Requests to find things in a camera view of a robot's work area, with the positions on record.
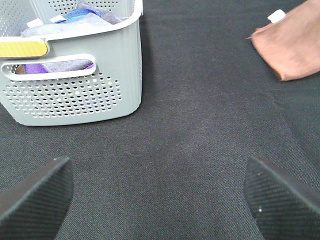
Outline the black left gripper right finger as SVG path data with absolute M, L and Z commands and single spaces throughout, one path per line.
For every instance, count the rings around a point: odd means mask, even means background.
M 320 192 L 274 163 L 250 157 L 243 191 L 264 239 L 320 238 Z

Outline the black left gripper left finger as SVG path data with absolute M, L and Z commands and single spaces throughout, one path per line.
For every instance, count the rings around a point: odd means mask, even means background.
M 72 163 L 58 157 L 0 194 L 2 240 L 53 240 L 74 194 Z

